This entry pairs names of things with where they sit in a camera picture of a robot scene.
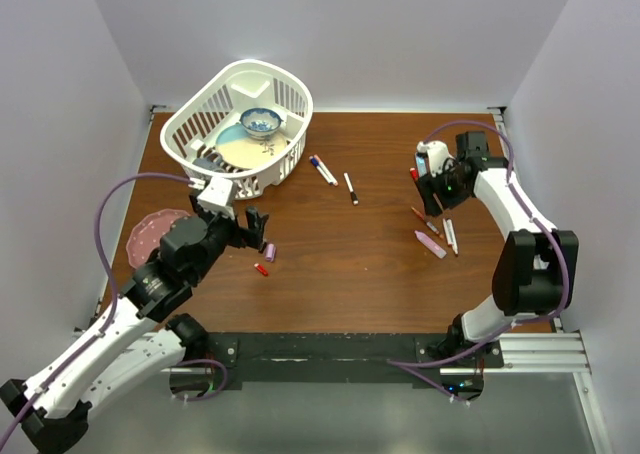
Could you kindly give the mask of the purple highlighter cap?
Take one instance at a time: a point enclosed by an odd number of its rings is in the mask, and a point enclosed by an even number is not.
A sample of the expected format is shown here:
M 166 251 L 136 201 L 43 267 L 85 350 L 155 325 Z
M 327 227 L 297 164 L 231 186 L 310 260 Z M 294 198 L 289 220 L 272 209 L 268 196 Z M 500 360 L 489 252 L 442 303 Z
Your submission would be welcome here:
M 272 243 L 269 243 L 265 250 L 265 259 L 268 262 L 273 262 L 275 260 L 275 257 L 276 257 L 276 246 Z

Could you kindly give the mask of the light blue capped marker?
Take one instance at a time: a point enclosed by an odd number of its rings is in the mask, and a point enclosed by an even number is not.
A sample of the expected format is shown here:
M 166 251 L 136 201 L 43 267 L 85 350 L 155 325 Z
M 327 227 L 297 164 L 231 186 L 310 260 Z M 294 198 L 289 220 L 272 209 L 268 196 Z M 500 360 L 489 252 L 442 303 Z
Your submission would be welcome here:
M 422 177 L 428 173 L 427 163 L 423 156 L 416 154 L 415 163 L 416 163 L 416 170 L 418 172 L 419 177 Z

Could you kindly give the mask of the red ink gel pen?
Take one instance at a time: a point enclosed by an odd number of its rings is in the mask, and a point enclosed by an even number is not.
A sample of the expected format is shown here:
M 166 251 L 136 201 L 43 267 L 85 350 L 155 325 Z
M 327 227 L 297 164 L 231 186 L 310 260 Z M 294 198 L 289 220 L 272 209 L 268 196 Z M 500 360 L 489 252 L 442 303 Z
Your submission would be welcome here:
M 425 214 L 423 214 L 418 209 L 411 207 L 411 211 L 431 230 L 436 236 L 440 239 L 445 239 L 444 234 L 440 231 L 440 229 L 430 221 Z

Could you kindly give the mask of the red cap white marker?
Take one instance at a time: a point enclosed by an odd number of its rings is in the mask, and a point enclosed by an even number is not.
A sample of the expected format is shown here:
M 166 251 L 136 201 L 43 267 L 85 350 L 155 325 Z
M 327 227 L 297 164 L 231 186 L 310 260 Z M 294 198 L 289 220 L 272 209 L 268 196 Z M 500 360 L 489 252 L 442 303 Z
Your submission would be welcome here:
M 451 247 L 453 253 L 455 256 L 459 255 L 459 249 L 458 249 L 458 244 L 457 244 L 457 239 L 455 236 L 455 232 L 453 229 L 453 224 L 452 221 L 448 218 L 444 218 L 443 219 L 443 228 L 445 231 L 445 237 L 447 240 L 448 245 Z

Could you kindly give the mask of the purple highlighter marker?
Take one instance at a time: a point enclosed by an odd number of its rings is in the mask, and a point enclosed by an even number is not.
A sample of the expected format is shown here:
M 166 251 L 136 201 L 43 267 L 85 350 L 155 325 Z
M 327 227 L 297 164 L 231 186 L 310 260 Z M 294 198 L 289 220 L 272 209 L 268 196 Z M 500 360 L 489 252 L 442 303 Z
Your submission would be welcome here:
M 434 241 L 429 235 L 419 230 L 415 230 L 414 234 L 416 239 L 437 258 L 443 259 L 446 256 L 446 250 L 442 248 L 436 241 Z

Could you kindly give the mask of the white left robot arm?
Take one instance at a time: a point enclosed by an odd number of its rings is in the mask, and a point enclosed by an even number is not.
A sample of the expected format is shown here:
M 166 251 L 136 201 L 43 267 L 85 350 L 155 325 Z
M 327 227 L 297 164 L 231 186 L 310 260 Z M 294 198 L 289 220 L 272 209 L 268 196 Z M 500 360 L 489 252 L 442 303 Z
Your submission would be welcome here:
M 176 310 L 226 247 L 265 249 L 269 217 L 253 207 L 245 214 L 245 226 L 206 211 L 176 220 L 115 304 L 62 355 L 2 385 L 2 402 L 38 452 L 67 452 L 118 395 L 165 368 L 204 361 L 207 331 Z

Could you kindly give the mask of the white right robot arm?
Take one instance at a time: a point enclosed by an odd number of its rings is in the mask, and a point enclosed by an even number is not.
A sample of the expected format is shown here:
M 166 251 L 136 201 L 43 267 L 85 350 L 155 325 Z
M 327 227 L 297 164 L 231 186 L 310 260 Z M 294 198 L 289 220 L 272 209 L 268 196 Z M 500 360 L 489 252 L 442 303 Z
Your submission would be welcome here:
M 491 214 L 504 246 L 489 296 L 457 315 L 445 338 L 429 347 L 429 362 L 469 366 L 481 347 L 515 325 L 558 316 L 571 303 L 579 240 L 537 209 L 520 186 L 513 156 L 491 153 L 486 126 L 472 123 L 451 153 L 441 141 L 416 147 L 414 184 L 426 214 L 439 216 L 469 198 Z

